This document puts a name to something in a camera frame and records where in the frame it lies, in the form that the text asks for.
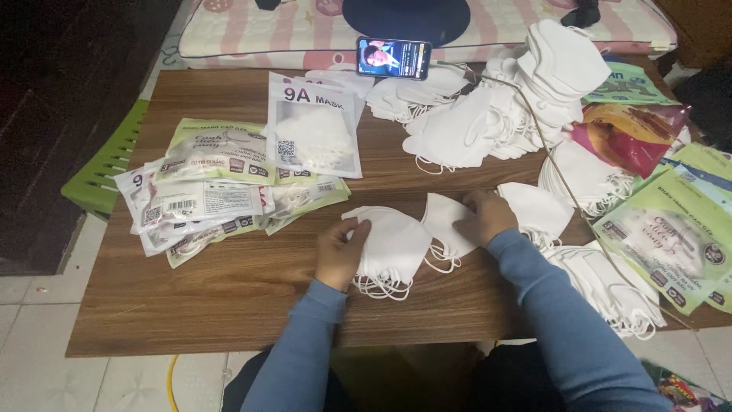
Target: smartphone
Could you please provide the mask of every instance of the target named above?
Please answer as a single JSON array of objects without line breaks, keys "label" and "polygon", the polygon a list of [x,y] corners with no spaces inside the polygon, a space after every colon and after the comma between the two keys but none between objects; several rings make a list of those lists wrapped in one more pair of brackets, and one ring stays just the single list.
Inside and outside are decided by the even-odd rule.
[{"label": "smartphone", "polygon": [[398,77],[425,80],[432,44],[406,40],[359,37],[356,41],[360,76]]}]

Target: green plastic stool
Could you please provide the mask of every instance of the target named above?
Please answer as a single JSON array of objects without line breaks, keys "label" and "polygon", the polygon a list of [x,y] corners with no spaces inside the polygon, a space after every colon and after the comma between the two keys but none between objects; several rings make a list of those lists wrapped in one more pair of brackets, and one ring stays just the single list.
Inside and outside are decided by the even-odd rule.
[{"label": "green plastic stool", "polygon": [[150,102],[139,99],[112,137],[62,188],[61,194],[104,221],[109,220],[119,190],[112,176],[127,171],[140,125]]}]

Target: wooden table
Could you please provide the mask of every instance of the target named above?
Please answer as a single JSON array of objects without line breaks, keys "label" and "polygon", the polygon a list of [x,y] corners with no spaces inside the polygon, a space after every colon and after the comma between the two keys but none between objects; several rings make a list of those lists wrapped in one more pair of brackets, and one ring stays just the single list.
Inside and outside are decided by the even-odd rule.
[{"label": "wooden table", "polygon": [[[631,58],[670,93],[646,58]],[[295,70],[276,70],[295,76]],[[161,72],[130,167],[163,156],[182,117],[265,123],[268,70]],[[401,125],[371,116],[358,129],[363,179],[353,196],[308,213],[268,238],[262,231],[210,245],[176,270],[165,255],[145,258],[130,235],[132,219],[118,197],[67,349],[68,356],[124,356],[257,350],[274,342],[287,311],[313,276],[315,235],[363,205],[388,206],[420,219],[427,192],[460,199],[505,182],[536,184],[542,152],[517,160],[488,157],[483,166],[425,174],[401,149]],[[592,239],[576,216],[565,244]],[[490,255],[476,250],[450,274],[422,265],[409,298],[376,300],[351,288],[336,345],[470,342],[531,336],[510,285]],[[732,315],[704,304],[695,327],[732,325]],[[668,328],[682,328],[669,319]]]}]

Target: person's left hand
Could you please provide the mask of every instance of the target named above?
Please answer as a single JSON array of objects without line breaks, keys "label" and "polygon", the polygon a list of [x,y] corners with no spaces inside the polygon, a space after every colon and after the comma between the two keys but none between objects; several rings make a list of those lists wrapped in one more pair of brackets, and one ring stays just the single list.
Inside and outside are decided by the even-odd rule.
[{"label": "person's left hand", "polygon": [[[350,240],[346,234],[354,231]],[[333,289],[346,292],[361,262],[371,221],[359,224],[358,218],[348,218],[331,226],[318,236],[315,245],[315,278]]]}]

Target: blue long sleeve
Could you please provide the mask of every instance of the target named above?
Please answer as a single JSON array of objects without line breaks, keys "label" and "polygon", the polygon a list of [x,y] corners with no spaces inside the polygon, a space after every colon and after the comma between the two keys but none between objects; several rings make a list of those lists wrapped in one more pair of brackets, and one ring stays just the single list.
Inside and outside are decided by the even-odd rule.
[{"label": "blue long sleeve", "polygon": [[333,328],[346,294],[313,279],[252,383],[242,412],[322,411]]},{"label": "blue long sleeve", "polygon": [[487,249],[514,284],[549,376],[571,411],[671,410],[641,363],[572,287],[567,272],[515,229],[495,236]]}]

